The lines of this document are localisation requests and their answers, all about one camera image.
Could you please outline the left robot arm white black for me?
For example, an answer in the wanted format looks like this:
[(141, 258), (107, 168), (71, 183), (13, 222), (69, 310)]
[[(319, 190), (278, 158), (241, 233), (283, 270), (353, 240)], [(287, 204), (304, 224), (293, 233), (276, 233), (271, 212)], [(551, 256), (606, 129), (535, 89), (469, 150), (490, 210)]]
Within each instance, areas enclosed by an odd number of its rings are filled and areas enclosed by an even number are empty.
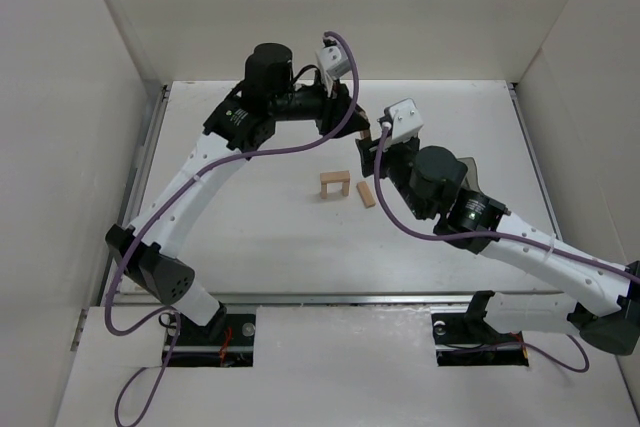
[(113, 281), (128, 277), (208, 339), (224, 328), (226, 308), (181, 262), (179, 252), (195, 222), (226, 181), (249, 161), (301, 153), (334, 138), (365, 131), (358, 105), (354, 55), (337, 33), (323, 35), (311, 65), (314, 81), (298, 86), (292, 51), (278, 43), (256, 46), (245, 73), (203, 124), (193, 150), (159, 197), (127, 226), (113, 225), (105, 241), (117, 262)]

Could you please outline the plain wood block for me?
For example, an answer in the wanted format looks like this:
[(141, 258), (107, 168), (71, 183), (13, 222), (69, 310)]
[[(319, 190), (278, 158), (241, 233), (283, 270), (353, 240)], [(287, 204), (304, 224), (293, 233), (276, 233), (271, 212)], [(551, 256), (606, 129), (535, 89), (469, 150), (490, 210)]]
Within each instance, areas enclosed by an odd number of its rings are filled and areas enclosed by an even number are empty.
[(320, 182), (322, 185), (331, 183), (349, 183), (351, 180), (349, 171), (323, 172), (320, 174)]

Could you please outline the smoky transparent plastic box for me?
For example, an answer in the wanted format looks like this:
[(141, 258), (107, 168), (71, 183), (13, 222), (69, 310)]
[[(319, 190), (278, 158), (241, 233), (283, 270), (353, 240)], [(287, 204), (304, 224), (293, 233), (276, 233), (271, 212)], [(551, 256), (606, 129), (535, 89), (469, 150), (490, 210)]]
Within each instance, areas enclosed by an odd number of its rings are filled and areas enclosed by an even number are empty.
[(464, 180), (462, 181), (462, 187), (470, 191), (481, 192), (475, 159), (473, 157), (462, 157), (458, 158), (458, 161), (463, 163), (467, 168)]

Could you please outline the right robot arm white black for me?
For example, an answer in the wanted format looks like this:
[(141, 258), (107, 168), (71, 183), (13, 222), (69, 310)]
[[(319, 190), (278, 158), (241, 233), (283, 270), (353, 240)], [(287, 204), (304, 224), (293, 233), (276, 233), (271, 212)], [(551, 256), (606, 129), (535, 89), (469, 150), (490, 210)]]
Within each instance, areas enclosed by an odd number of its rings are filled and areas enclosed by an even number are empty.
[(454, 323), (457, 336), (490, 342), (522, 330), (577, 335), (618, 356), (639, 343), (639, 265), (605, 262), (547, 234), (484, 194), (473, 158), (417, 138), (384, 151), (356, 143), (362, 173), (391, 181), (417, 220), (435, 220), (426, 240), (508, 264), (555, 288), (553, 294), (476, 292)]

